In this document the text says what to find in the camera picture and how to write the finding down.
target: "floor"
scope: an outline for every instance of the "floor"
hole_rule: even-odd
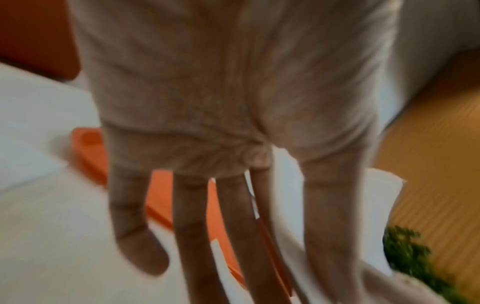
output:
[[[387,129],[376,167],[407,184],[390,223],[480,303],[480,51],[454,57]]]

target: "white table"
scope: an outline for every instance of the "white table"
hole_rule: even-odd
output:
[[[69,161],[71,130],[98,124],[87,91],[0,64],[0,135]],[[302,179],[295,162],[276,153],[278,203],[301,238]],[[384,273],[381,237],[401,187],[387,173],[367,175],[363,258]],[[106,202],[105,190],[71,167],[0,192],[0,303],[188,303],[173,235],[152,224],[170,267],[161,278],[146,277],[120,257]],[[220,253],[216,259],[232,304],[248,303]]]

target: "striped mat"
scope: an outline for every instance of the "striped mat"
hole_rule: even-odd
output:
[[[480,304],[480,51],[456,55],[386,130],[377,168],[407,181],[390,223]]]

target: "brown floor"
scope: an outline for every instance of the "brown floor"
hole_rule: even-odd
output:
[[[388,128],[376,167],[407,184],[390,223],[480,304],[480,51],[455,56]]]

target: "orange tray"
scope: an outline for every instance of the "orange tray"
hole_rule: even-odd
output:
[[[107,184],[108,160],[99,128],[75,128],[71,133],[71,146],[83,173],[100,184]],[[164,227],[172,229],[172,172],[156,170],[152,174],[146,199],[147,215]],[[225,261],[232,275],[245,286],[245,281],[235,258],[224,227],[217,199],[217,188],[213,181],[208,184],[207,226],[210,240],[218,240]],[[280,260],[268,241],[267,233],[260,220],[257,221],[269,254],[277,268],[285,290],[291,295],[292,289],[286,280]]]

